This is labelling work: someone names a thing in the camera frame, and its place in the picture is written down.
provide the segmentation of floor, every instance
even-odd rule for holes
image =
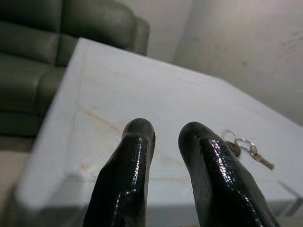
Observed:
[[[11,190],[20,178],[30,156],[33,140],[14,137],[0,137],[0,226],[7,215]],[[303,226],[302,218],[278,218],[282,227]]]

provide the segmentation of sofa backrest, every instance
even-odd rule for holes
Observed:
[[[53,64],[62,0],[0,0],[0,51]]]
[[[132,44],[135,17],[126,6],[111,0],[63,0],[56,65],[67,65],[78,37],[126,49]]]
[[[79,37],[127,49],[135,17],[111,0],[0,0],[0,52],[66,66]]]

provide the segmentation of white table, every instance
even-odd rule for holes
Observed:
[[[138,117],[156,132],[148,226],[198,222],[178,150],[179,132],[191,121],[255,142],[274,171],[246,153],[240,161],[271,209],[281,216],[303,214],[300,126],[220,79],[80,39],[15,191],[15,225],[80,225],[96,175],[125,125]]]

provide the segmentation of keys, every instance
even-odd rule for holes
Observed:
[[[232,143],[230,141],[225,141],[226,145],[228,146],[229,150],[232,151],[232,153],[239,157],[241,154],[241,148],[238,146],[238,144]]]
[[[254,160],[256,160],[256,161],[262,163],[263,165],[265,165],[265,166],[266,166],[267,168],[269,168],[270,170],[273,170],[273,169],[275,168],[275,165],[274,165],[274,164],[268,162],[266,159],[263,158],[262,155],[260,155],[260,154],[258,153],[257,147],[256,147],[255,145],[251,145],[251,146],[250,146],[249,152],[250,152],[251,157],[252,157]]]
[[[231,142],[230,140],[227,140],[227,135],[232,135],[233,138],[233,142]],[[247,151],[251,157],[262,163],[263,165],[265,165],[267,168],[269,168],[270,170],[273,170],[275,168],[275,165],[270,163],[269,161],[267,161],[265,158],[263,158],[262,155],[260,155],[258,153],[257,147],[255,144],[253,144],[252,142],[246,140],[246,139],[242,139],[242,138],[236,138],[235,134],[230,131],[230,130],[225,130],[223,132],[223,136],[222,139],[225,140],[225,144],[228,146],[228,148],[234,153],[234,155],[236,157],[239,157],[241,154],[241,150],[245,150]]]

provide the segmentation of glossy black finger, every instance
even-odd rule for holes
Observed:
[[[145,119],[125,127],[121,142],[101,169],[84,227],[143,227],[155,133]]]
[[[252,175],[213,131],[191,122],[178,143],[201,227],[279,226]]]

